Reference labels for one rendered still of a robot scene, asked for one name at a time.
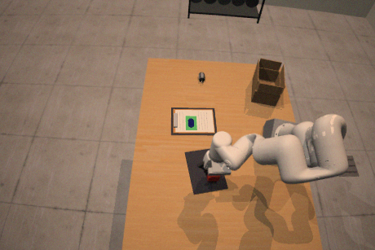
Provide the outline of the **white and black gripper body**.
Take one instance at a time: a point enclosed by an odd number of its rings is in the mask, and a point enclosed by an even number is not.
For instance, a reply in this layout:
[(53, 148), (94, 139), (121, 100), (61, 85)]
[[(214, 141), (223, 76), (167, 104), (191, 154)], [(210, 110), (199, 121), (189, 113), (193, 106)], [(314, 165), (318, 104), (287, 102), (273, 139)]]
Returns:
[(203, 161), (205, 162), (204, 163), (204, 169), (212, 168), (212, 163), (211, 163), (212, 160), (209, 157), (209, 152), (210, 151), (207, 151), (205, 153), (205, 156), (204, 156), (204, 159), (203, 159)]

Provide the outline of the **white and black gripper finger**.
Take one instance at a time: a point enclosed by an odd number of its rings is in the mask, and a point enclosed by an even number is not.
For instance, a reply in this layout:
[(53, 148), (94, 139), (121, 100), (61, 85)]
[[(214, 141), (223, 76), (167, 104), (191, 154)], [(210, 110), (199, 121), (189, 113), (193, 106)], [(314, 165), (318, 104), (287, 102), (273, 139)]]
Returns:
[[(198, 168), (204, 169), (204, 163), (205, 163), (204, 161), (201, 162), (201, 163), (199, 163), (199, 164), (198, 164)], [(205, 173), (205, 175), (207, 175), (207, 174), (208, 174), (208, 169), (205, 169), (205, 170), (204, 170), (204, 173)]]

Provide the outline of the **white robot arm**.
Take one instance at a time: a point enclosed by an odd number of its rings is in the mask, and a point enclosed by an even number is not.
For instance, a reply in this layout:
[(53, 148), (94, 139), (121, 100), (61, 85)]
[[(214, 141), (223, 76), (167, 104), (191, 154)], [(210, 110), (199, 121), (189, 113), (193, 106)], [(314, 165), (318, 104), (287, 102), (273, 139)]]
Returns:
[[(348, 170), (343, 142), (346, 121), (343, 117), (328, 114), (315, 123), (305, 121), (295, 128), (291, 125), (280, 125), (274, 138), (247, 134), (233, 146), (229, 133), (217, 132), (209, 152), (212, 168), (208, 168), (208, 176), (231, 175), (231, 170), (238, 170), (251, 155), (260, 165), (277, 164), (280, 178), (287, 184), (333, 178)], [(285, 126), (289, 128), (285, 129)]]

